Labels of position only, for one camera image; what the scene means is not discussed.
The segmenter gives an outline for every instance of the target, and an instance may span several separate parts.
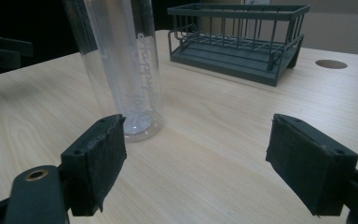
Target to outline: gray dish rack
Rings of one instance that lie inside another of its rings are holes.
[[[310,6],[190,4],[168,8],[172,62],[276,86],[296,65]],[[172,50],[172,35],[179,47]]]

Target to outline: round hole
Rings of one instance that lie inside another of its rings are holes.
[[[344,150],[342,150],[342,149],[334,149],[334,151],[336,152],[336,153],[338,153],[338,154],[345,154],[345,152],[344,152]]]
[[[75,150],[75,151],[74,151],[74,154],[75,154],[75,155],[80,155],[80,154],[81,154],[81,151],[80,151],[80,150]]]
[[[36,181],[43,177],[45,177],[48,174],[48,170],[36,170],[31,172],[25,177],[26,181]]]
[[[348,67],[347,64],[334,60],[319,60],[316,61],[316,64],[318,64],[321,67],[330,68],[330,69],[342,69]]]

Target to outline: glass cylinder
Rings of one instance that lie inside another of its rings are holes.
[[[102,115],[126,117],[127,142],[162,127],[150,0],[63,0]]]

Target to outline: graduated cylinder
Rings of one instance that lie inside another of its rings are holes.
[[[150,0],[64,3],[102,116],[126,117],[127,142],[155,135],[162,102]]]

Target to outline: wood grain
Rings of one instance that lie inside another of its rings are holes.
[[[313,217],[265,162],[282,113],[358,153],[358,55],[302,49],[278,87],[169,60],[158,31],[164,128],[128,158],[94,217],[71,223],[345,223]],[[315,64],[328,59],[346,69]],[[0,75],[0,200],[13,178],[60,154],[100,117],[79,54]]]

